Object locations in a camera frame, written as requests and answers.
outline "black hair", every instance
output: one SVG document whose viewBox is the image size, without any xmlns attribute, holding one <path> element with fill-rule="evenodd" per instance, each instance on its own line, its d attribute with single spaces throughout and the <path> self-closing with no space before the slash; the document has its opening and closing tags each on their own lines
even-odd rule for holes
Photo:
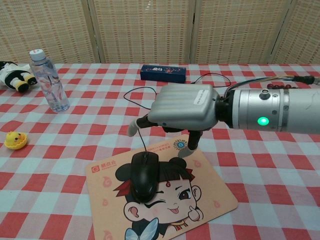
<svg viewBox="0 0 320 240">
<path fill-rule="evenodd" d="M 185 180 L 188 179 L 192 181 L 194 176 L 191 174 L 191 170 L 187 169 L 186 167 L 187 167 L 186 161 L 180 157 L 173 157 L 170 159 L 170 161 L 160 161 L 158 183 L 179 180 L 180 178 Z M 120 166 L 115 172 L 115 177 L 119 181 L 123 181 L 123 182 L 129 181 L 131 178 L 131 163 L 127 163 Z M 125 199 L 127 203 L 130 203 L 130 202 L 139 203 L 134 199 L 134 197 L 130 192 L 125 195 Z M 132 222 L 132 229 L 135 231 L 137 235 L 140 236 L 143 230 L 146 228 L 146 226 L 149 223 L 150 222 L 146 219 L 142 219 L 140 221 L 134 221 Z M 156 240 L 159 236 L 159 233 L 162 235 L 165 235 L 169 225 L 170 224 L 168 223 L 159 223 L 156 234 L 151 240 Z"/>
</svg>

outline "cartoon face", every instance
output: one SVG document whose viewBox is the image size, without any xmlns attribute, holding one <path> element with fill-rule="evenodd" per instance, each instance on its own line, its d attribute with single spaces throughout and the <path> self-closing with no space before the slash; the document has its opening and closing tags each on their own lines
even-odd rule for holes
<svg viewBox="0 0 320 240">
<path fill-rule="evenodd" d="M 24 140 L 24 136 L 21 135 L 21 133 L 16 131 L 9 132 L 5 139 L 8 145 L 16 145 L 21 143 L 23 140 Z"/>
<path fill-rule="evenodd" d="M 150 202 L 128 202 L 124 214 L 133 222 L 158 218 L 160 224 L 175 223 L 188 217 L 190 207 L 195 209 L 200 197 L 200 188 L 191 186 L 188 179 L 163 181 Z"/>
</svg>

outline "water bottle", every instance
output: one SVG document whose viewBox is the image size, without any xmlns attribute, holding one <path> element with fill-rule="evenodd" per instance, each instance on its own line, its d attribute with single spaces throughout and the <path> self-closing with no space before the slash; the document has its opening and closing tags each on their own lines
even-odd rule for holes
<svg viewBox="0 0 320 240">
<path fill-rule="evenodd" d="M 30 68 L 52 111 L 59 113 L 67 110 L 70 104 L 52 60 L 42 49 L 32 50 L 29 54 L 32 59 Z"/>
</svg>

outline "plush toy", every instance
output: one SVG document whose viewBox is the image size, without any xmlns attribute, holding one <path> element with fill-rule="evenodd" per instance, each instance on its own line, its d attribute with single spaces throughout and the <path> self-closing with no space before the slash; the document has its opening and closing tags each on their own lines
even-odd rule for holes
<svg viewBox="0 0 320 240">
<path fill-rule="evenodd" d="M 37 80 L 30 74 L 30 66 L 18 66 L 12 61 L 0 61 L 0 82 L 3 82 L 11 89 L 24 93 L 29 86 L 35 85 Z"/>
</svg>

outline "red checkered tablecloth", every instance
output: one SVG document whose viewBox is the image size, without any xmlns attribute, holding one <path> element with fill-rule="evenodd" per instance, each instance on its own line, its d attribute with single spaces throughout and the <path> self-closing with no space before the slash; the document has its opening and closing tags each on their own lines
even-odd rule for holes
<svg viewBox="0 0 320 240">
<path fill-rule="evenodd" d="M 188 82 L 208 72 L 226 75 L 232 82 L 320 76 L 319 65 L 180 66 L 187 67 Z M 139 136 L 127 137 L 126 132 L 128 124 L 148 110 L 123 99 L 124 93 L 141 86 L 159 92 L 166 84 L 140 80 L 141 67 L 57 64 L 71 104 L 59 114 L 49 109 L 39 88 L 23 95 L 0 88 L 0 237 L 94 239 L 85 167 L 142 147 Z M 202 83 L 225 84 L 219 76 L 206 76 Z M 220 94 L 224 90 L 217 88 Z M 155 96 L 144 88 L 129 97 L 150 106 Z M 28 145 L 7 149 L 3 142 L 9 131 L 27 133 Z M 152 127 L 141 134 L 146 144 L 154 144 L 181 133 Z M 320 240 L 319 135 L 236 130 L 220 122 L 203 134 L 199 147 L 239 206 L 177 240 Z"/>
</svg>

